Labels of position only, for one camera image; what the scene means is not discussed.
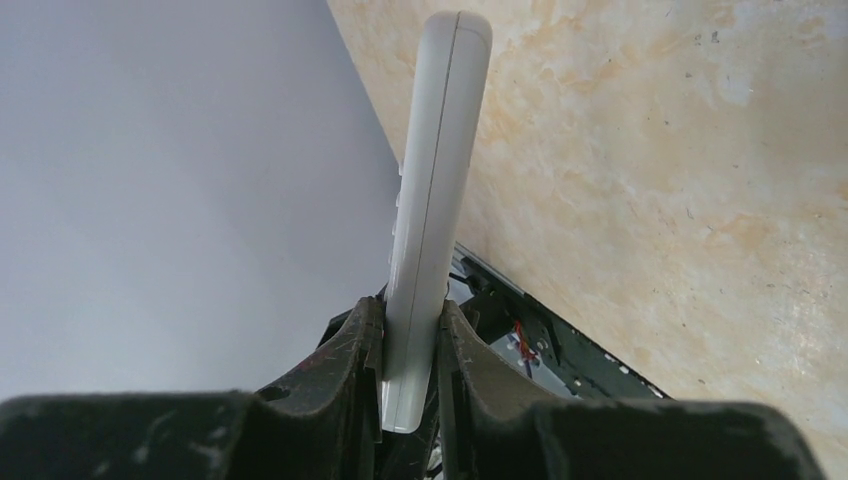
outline electronic device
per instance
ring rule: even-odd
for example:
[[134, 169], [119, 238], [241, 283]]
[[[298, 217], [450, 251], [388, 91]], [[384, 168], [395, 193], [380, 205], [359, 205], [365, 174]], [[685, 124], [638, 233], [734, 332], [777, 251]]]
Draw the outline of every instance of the electronic device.
[[418, 46], [386, 287], [383, 430], [421, 421], [492, 48], [471, 12], [430, 17]]

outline marble wall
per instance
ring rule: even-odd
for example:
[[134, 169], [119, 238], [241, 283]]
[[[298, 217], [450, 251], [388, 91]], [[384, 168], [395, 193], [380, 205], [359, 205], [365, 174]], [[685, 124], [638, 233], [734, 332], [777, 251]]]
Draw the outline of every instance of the marble wall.
[[402, 161], [424, 20], [494, 29], [460, 242], [677, 398], [848, 472], [848, 3], [329, 0]]

